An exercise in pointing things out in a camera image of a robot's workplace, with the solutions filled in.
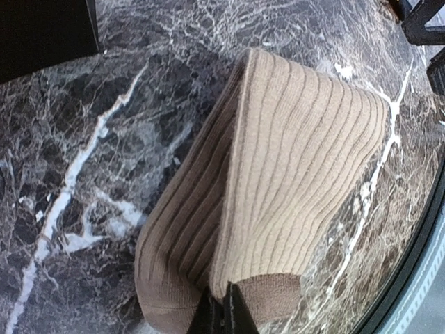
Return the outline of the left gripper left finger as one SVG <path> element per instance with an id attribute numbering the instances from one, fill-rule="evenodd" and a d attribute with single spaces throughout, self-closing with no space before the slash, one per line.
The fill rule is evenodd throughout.
<path id="1" fill-rule="evenodd" d="M 223 317 L 223 306 L 213 297 L 210 288 L 205 287 L 187 334 L 222 334 Z"/>

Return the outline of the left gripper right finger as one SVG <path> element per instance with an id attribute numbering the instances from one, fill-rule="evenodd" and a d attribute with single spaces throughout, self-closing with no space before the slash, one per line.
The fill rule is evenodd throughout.
<path id="1" fill-rule="evenodd" d="M 223 299 L 225 334 L 259 334 L 241 290 L 237 284 L 228 283 Z"/>

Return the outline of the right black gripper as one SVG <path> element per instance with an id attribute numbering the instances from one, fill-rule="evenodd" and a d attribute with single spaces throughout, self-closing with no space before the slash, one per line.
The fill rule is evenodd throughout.
<path id="1" fill-rule="evenodd" d="M 389 5 L 402 22 L 403 33 L 410 44 L 444 45 L 444 25 L 426 26 L 442 9 L 444 0 L 418 1 L 414 7 L 409 1 L 389 0 Z M 444 94 L 444 49 L 431 59 L 426 73 L 433 93 Z"/>

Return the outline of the brown ribbed sock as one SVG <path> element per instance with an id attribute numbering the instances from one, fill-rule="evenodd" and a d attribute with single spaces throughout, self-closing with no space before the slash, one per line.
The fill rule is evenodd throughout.
<path id="1" fill-rule="evenodd" d="M 248 49 L 140 231 L 145 320 L 185 333 L 204 291 L 240 287 L 256 325 L 289 317 L 327 226 L 381 148 L 377 95 Z"/>

